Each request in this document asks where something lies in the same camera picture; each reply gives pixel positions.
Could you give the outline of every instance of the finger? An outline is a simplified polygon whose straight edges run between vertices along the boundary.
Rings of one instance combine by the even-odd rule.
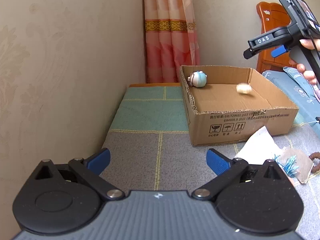
[[[302,74],[306,71],[306,68],[303,64],[297,64],[297,70]]]
[[[292,60],[292,59],[290,59],[290,58],[289,58],[289,64],[291,64],[291,65],[295,65],[295,64],[296,64],[296,62],[295,62],[294,60]]]
[[[315,46],[313,46],[313,43],[311,40],[305,40],[302,39],[300,40],[300,43],[303,45],[303,47],[307,48],[307,49],[314,49]],[[320,50],[320,39],[315,39],[315,44],[318,50]]]
[[[309,84],[310,85],[316,85],[317,84],[317,79],[314,78],[314,79],[309,80]]]
[[[303,76],[304,76],[304,78],[305,78],[306,80],[308,80],[308,81],[311,81],[311,80],[313,80],[313,79],[316,78],[315,73],[314,73],[313,71],[311,71],[311,70],[306,70],[306,71],[303,73]]]

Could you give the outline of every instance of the mattress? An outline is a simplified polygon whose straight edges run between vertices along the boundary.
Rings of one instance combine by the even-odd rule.
[[[314,96],[314,92],[308,81],[291,67],[285,67],[285,72],[265,71],[264,77],[280,88],[298,107],[299,122],[313,122],[309,125],[320,137],[320,124],[315,123],[320,116],[320,103]]]
[[[276,73],[274,78],[280,80]],[[290,83],[290,77],[283,79]],[[310,155],[320,149],[320,140],[303,115],[298,113],[287,135],[273,138],[280,148],[295,147]],[[243,145],[214,148],[233,158]],[[206,152],[212,146],[190,143],[180,87],[128,88],[103,147],[110,150],[111,162],[100,176],[126,193],[130,189],[192,192],[216,177],[206,164]],[[295,179],[305,205],[297,232],[306,240],[320,239],[318,174],[312,174],[305,185]]]

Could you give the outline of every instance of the wall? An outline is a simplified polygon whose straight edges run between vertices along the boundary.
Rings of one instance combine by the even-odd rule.
[[[248,40],[261,33],[256,5],[279,0],[193,0],[202,65],[256,68],[258,56],[246,60]],[[305,0],[320,20],[320,0]]]
[[[145,81],[142,0],[0,0],[0,232],[38,162],[98,150]]]

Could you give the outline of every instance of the white paper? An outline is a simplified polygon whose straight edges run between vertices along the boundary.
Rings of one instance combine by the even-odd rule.
[[[263,164],[265,160],[273,159],[282,154],[273,138],[264,126],[256,131],[235,156],[246,160],[249,164]]]

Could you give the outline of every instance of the blue white toy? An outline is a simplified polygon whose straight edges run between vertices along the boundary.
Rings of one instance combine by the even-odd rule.
[[[207,75],[202,71],[193,72],[190,77],[188,77],[188,81],[191,86],[201,88],[207,83]]]

